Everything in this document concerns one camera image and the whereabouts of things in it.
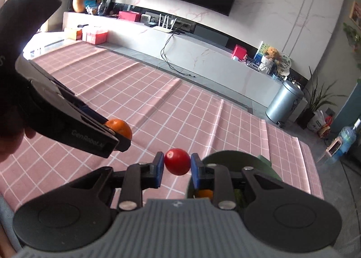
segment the trash can lid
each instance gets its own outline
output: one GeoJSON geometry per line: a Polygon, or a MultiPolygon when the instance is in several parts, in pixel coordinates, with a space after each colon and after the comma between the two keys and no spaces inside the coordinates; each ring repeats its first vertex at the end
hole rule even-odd
{"type": "Polygon", "coordinates": [[[294,95],[296,95],[299,98],[303,98],[304,94],[295,84],[291,83],[290,81],[284,81],[283,85],[294,95]]]}

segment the orange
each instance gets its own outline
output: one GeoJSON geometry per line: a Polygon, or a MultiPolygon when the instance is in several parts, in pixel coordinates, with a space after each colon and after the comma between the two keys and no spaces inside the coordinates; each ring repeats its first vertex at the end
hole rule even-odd
{"type": "Polygon", "coordinates": [[[133,138],[132,129],[123,120],[112,119],[112,120],[107,121],[105,123],[105,125],[108,128],[111,128],[114,132],[117,132],[118,134],[126,137],[127,139],[132,140],[132,138],[133,138]]]}
{"type": "Polygon", "coordinates": [[[213,200],[213,191],[212,190],[198,190],[196,194],[197,198],[209,198],[213,200]]]}

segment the yellow box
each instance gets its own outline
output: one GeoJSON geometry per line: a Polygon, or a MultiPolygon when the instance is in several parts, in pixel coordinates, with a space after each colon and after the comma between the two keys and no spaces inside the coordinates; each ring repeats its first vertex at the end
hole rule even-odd
{"type": "Polygon", "coordinates": [[[83,30],[81,28],[64,28],[65,37],[73,40],[81,40],[83,30]]]}

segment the trash can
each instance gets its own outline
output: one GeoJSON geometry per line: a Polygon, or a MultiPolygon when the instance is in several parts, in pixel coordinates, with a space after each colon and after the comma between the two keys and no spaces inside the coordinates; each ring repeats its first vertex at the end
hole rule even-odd
{"type": "Polygon", "coordinates": [[[267,108],[266,115],[272,122],[282,127],[300,103],[303,96],[303,92],[295,84],[284,81],[270,106],[267,108]]]}

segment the pink tablecloth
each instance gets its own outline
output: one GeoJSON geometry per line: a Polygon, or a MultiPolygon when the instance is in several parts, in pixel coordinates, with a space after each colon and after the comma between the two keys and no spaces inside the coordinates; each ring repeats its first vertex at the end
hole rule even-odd
{"type": "MultiPolygon", "coordinates": [[[[125,170],[151,162],[157,151],[182,148],[204,157],[219,150],[262,154],[284,182],[323,198],[310,149],[237,105],[133,59],[84,42],[35,59],[106,117],[126,120],[133,130],[128,151],[108,159],[37,135],[0,164],[0,192],[15,210],[24,202],[101,166],[125,170]]],[[[164,171],[160,189],[148,198],[183,198],[190,178],[164,171]]]]}

